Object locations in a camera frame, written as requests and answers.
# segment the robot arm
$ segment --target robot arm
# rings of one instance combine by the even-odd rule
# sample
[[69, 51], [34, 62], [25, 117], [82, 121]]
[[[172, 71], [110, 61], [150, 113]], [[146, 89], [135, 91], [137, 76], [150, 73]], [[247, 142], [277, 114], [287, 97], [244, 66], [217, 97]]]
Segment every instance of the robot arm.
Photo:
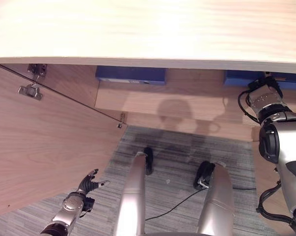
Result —
[[[276, 165], [280, 176], [278, 185], [264, 192], [260, 197], [257, 211], [271, 220], [289, 223], [296, 231], [296, 113], [283, 101], [283, 94], [272, 76], [252, 82], [249, 90], [239, 95], [239, 105], [245, 115], [258, 122], [259, 152], [269, 162]], [[252, 117], [240, 102], [247, 94], [246, 103], [256, 114]], [[262, 202], [282, 186], [283, 195], [292, 218], [267, 213]]]
[[76, 220], [81, 212], [90, 212], [94, 205], [94, 199], [86, 195], [99, 187], [109, 184], [109, 181], [92, 182], [98, 169], [91, 171], [80, 183], [76, 192], [70, 193], [63, 201], [59, 212], [41, 232], [41, 236], [68, 236], [73, 230]]

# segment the black cable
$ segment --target black cable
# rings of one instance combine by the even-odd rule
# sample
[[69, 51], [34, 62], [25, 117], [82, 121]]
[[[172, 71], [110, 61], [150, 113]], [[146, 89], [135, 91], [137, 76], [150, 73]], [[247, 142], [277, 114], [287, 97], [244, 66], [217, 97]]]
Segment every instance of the black cable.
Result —
[[[183, 202], [185, 202], [186, 200], [188, 200], [189, 198], [191, 198], [193, 195], [201, 192], [202, 190], [205, 190], [206, 188], [203, 188], [191, 195], [189, 195], [187, 198], [185, 198], [184, 200], [182, 200], [180, 203], [178, 203], [175, 207], [173, 207], [171, 210], [169, 210], [168, 212], [164, 213], [164, 214], [161, 214], [161, 215], [158, 215], [158, 216], [154, 216], [154, 217], [151, 217], [151, 218], [148, 218], [148, 219], [145, 219], [145, 221], [148, 221], [148, 220], [152, 220], [152, 219], [156, 219], [156, 218], [159, 218], [161, 216], [164, 216], [168, 213], [170, 213], [172, 210], [174, 210], [176, 207], [178, 207], [180, 204], [182, 204]], [[233, 189], [236, 189], [236, 190], [256, 190], [256, 188], [237, 188], [237, 187], [233, 187]]]
[[233, 189], [235, 189], [235, 190], [256, 190], [256, 188], [237, 188], [237, 187], [233, 187]]
[[252, 119], [254, 122], [256, 122], [256, 123], [259, 124], [258, 119], [257, 119], [256, 117], [252, 116], [251, 114], [249, 114], [249, 113], [244, 109], [244, 107], [242, 107], [241, 97], [242, 97], [245, 93], [248, 93], [248, 94], [249, 94], [250, 92], [251, 92], [251, 90], [246, 90], [246, 91], [241, 92], [240, 95], [239, 95], [238, 98], [237, 98], [237, 102], [238, 102], [238, 105], [239, 105], [241, 111], [244, 113], [244, 115], [245, 115], [245, 116], [248, 116], [248, 117], [249, 117], [250, 119]]
[[158, 215], [158, 216], [154, 216], [154, 217], [151, 217], [151, 218], [145, 219], [145, 221], [152, 220], [152, 219], [156, 219], [156, 218], [159, 218], [159, 217], [161, 217], [161, 216], [164, 216], [164, 215], [170, 213], [172, 210], [174, 210], [174, 209], [175, 209], [176, 207], [178, 207], [180, 204], [182, 204], [183, 202], [185, 202], [186, 200], [188, 200], [189, 198], [191, 198], [193, 195], [195, 195], [195, 194], [197, 194], [197, 193], [199, 193], [199, 192], [201, 192], [202, 190], [205, 190], [205, 189], [206, 189], [206, 188], [200, 189], [200, 190], [198, 190], [197, 192], [195, 192], [195, 193], [189, 195], [187, 198], [185, 198], [184, 200], [182, 200], [180, 203], [178, 203], [175, 207], [173, 207], [173, 208], [172, 208], [171, 210], [169, 210], [168, 212], [166, 212], [166, 213], [164, 213], [164, 214], [162, 214], [162, 215]]
[[282, 222], [288, 223], [289, 226], [295, 231], [296, 226], [292, 218], [285, 215], [272, 214], [267, 212], [264, 209], [263, 202], [266, 199], [268, 199], [270, 196], [272, 196], [280, 187], [281, 187], [281, 181], [278, 181], [277, 185], [274, 188], [270, 188], [264, 191], [259, 198], [259, 204], [258, 204], [258, 208], [256, 208], [256, 211], [268, 220], [282, 221]]

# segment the wooden cabinet door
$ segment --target wooden cabinet door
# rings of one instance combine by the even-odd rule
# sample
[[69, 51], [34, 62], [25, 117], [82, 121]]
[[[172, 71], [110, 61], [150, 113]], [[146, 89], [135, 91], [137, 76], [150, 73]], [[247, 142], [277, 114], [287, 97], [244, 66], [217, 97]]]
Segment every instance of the wooden cabinet door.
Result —
[[101, 176], [125, 126], [46, 88], [17, 94], [24, 78], [0, 68], [0, 214]]

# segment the black foot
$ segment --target black foot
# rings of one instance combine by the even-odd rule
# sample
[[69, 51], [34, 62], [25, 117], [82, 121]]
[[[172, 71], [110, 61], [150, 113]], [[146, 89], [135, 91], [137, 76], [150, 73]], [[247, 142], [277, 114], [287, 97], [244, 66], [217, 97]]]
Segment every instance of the black foot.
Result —
[[147, 154], [146, 156], [146, 175], [150, 175], [153, 172], [152, 164], [153, 164], [153, 151], [152, 148], [146, 147], [143, 152]]
[[206, 186], [209, 186], [211, 174], [214, 168], [215, 168], [215, 164], [209, 161], [202, 162], [198, 168], [195, 180], [193, 182], [193, 188], [196, 190], [201, 190], [204, 188], [204, 186], [198, 183], [199, 179], [202, 180], [203, 184], [205, 184]]

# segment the wooden panel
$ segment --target wooden panel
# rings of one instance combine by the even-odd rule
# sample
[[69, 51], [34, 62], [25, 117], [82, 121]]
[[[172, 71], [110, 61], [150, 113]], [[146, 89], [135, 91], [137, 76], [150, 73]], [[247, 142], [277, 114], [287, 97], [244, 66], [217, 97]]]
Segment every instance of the wooden panel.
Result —
[[[28, 64], [3, 64], [30, 79]], [[49, 64], [46, 78], [39, 80], [45, 86], [54, 89], [87, 106], [94, 107], [99, 81], [95, 78], [96, 66], [93, 65], [55, 65]]]
[[127, 124], [227, 139], [252, 141], [252, 127], [249, 125], [165, 117], [142, 113], [127, 113]]
[[[169, 69], [166, 86], [100, 82], [96, 107], [255, 125], [237, 104], [238, 95], [246, 88], [224, 87], [223, 73], [221, 70]], [[296, 112], [296, 91], [283, 93], [285, 101]]]
[[31, 62], [296, 73], [296, 0], [1, 0], [0, 63]]
[[27, 84], [0, 68], [0, 214], [100, 176], [126, 127], [48, 89], [41, 101], [17, 94]]
[[[267, 189], [276, 186], [276, 182], [280, 179], [279, 174], [275, 173], [273, 169], [275, 165], [266, 161], [259, 154], [259, 142], [253, 142], [253, 156], [255, 165], [255, 175], [256, 175], [256, 186], [258, 197]], [[283, 214], [290, 216], [289, 210], [286, 206], [285, 199], [282, 193], [282, 189], [279, 189], [271, 197], [269, 197], [264, 202], [264, 208], [270, 213]], [[267, 220], [260, 216], [271, 228], [276, 230], [281, 235], [292, 235], [294, 232], [287, 223]]]

